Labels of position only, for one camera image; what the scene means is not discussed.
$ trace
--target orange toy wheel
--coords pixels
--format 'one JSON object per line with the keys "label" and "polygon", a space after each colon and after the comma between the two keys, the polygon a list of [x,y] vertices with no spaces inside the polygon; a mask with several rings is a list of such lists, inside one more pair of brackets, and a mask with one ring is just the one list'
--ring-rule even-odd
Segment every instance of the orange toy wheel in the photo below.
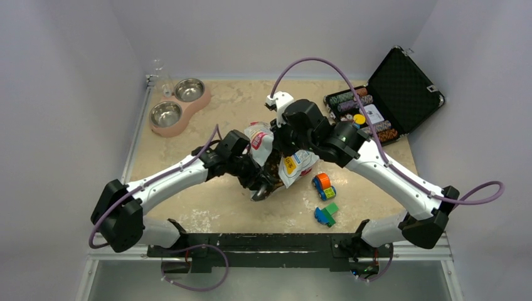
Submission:
{"label": "orange toy wheel", "polygon": [[325,190],[325,189],[331,187],[331,180],[329,180],[329,176],[327,176],[327,174],[325,172],[322,172],[322,173],[318,174],[316,177],[319,180],[319,182],[321,183],[321,189],[322,190]]}

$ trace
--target double pet bowl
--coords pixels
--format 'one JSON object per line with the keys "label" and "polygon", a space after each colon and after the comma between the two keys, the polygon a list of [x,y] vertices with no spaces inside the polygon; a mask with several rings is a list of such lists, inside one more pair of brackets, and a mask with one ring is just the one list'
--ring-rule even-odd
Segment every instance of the double pet bowl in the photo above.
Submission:
{"label": "double pet bowl", "polygon": [[185,130],[192,115],[205,108],[211,92],[198,79],[180,81],[174,91],[175,98],[163,97],[149,114],[151,130],[161,137],[174,137]]}

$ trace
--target glass bottle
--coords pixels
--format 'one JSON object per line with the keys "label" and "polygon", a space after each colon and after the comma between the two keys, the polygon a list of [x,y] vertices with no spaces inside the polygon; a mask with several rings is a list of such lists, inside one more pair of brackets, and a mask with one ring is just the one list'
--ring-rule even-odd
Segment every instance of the glass bottle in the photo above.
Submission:
{"label": "glass bottle", "polygon": [[172,97],[174,93],[174,83],[172,78],[164,68],[164,63],[160,59],[155,59],[152,62],[154,75],[156,76],[155,89],[157,92],[162,93],[163,97]]}

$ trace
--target snack bag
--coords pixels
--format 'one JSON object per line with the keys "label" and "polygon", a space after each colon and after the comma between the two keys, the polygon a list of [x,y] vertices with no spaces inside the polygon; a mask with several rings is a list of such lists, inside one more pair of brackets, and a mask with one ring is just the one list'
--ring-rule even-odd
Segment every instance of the snack bag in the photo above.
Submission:
{"label": "snack bag", "polygon": [[270,130],[270,125],[266,122],[252,122],[244,130],[244,135],[250,139],[253,160],[263,167],[274,148],[274,133]]}
{"label": "snack bag", "polygon": [[[274,133],[270,130],[270,125],[265,122],[251,123],[251,125],[244,130],[244,134],[250,139],[250,153],[253,160],[261,167],[265,167],[265,164],[272,153],[274,143]],[[278,159],[278,162],[270,162],[275,166],[268,167],[271,170],[278,169],[276,176],[278,176],[280,181],[282,181],[282,184],[288,188],[301,176],[309,173],[318,159],[318,156],[313,152],[298,150],[290,157],[281,157],[280,160]]]}
{"label": "snack bag", "polygon": [[319,157],[313,152],[298,150],[290,157],[282,158],[279,168],[279,177],[286,188],[290,187],[300,177],[308,174]]}

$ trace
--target toy car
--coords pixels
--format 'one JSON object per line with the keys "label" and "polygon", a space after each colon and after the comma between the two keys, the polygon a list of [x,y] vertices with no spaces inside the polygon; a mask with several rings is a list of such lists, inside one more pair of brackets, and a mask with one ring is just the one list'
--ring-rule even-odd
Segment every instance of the toy car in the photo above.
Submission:
{"label": "toy car", "polygon": [[323,201],[327,201],[336,196],[336,189],[331,185],[331,180],[329,180],[329,176],[325,172],[316,175],[312,179],[312,185],[316,187],[317,193]]}

